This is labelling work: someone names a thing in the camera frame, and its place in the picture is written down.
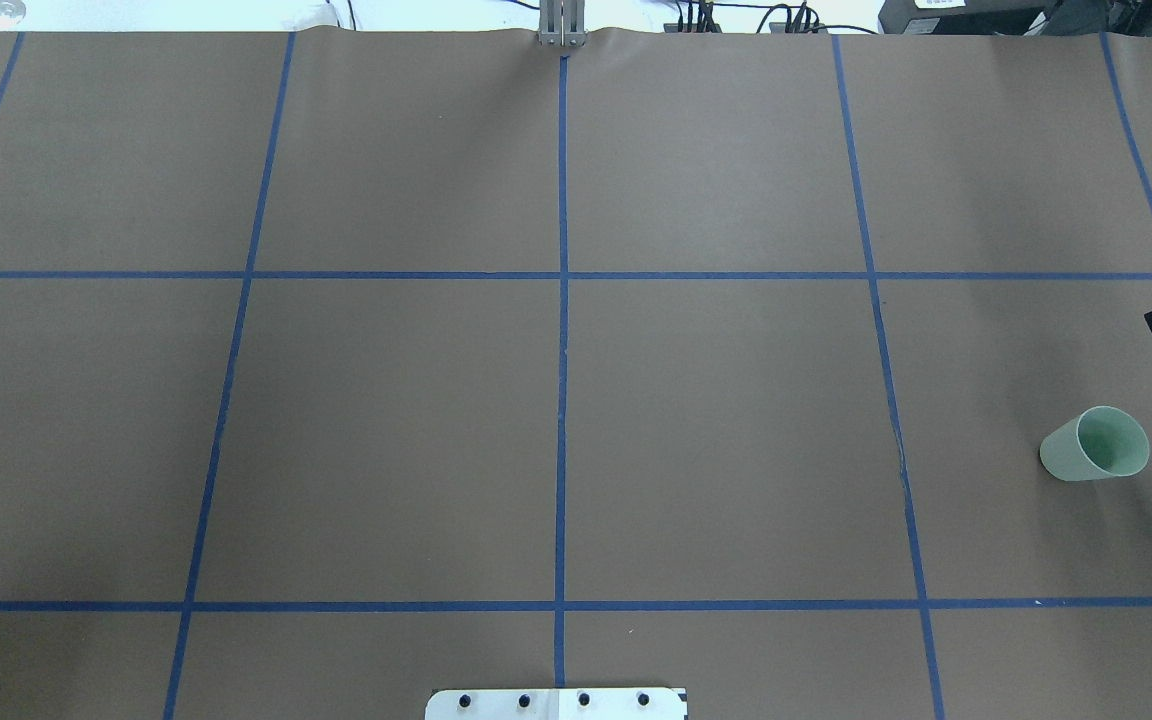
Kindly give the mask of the black electronics box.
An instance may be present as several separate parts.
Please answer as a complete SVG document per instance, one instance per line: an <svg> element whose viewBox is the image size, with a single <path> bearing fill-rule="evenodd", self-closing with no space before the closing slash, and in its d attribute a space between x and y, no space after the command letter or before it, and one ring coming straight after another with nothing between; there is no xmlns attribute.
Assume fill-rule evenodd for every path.
<svg viewBox="0 0 1152 720"><path fill-rule="evenodd" d="M1073 36L1105 29L1111 1L884 1L886 35Z"/></svg>

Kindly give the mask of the aluminium frame post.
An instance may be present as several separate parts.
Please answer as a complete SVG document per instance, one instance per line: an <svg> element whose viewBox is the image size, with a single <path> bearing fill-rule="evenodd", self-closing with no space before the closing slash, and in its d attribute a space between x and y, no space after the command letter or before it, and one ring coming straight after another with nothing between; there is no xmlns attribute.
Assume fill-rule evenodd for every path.
<svg viewBox="0 0 1152 720"><path fill-rule="evenodd" d="M538 41L544 47L581 47L588 41L586 1L540 0Z"/></svg>

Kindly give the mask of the pale green plastic cup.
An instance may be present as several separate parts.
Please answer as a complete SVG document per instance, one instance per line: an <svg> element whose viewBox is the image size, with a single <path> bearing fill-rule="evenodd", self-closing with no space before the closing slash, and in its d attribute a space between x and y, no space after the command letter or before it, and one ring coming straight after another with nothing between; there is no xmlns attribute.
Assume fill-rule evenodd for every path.
<svg viewBox="0 0 1152 720"><path fill-rule="evenodd" d="M1146 429L1119 407L1089 407L1039 444L1044 470L1062 482L1134 477L1149 465Z"/></svg>

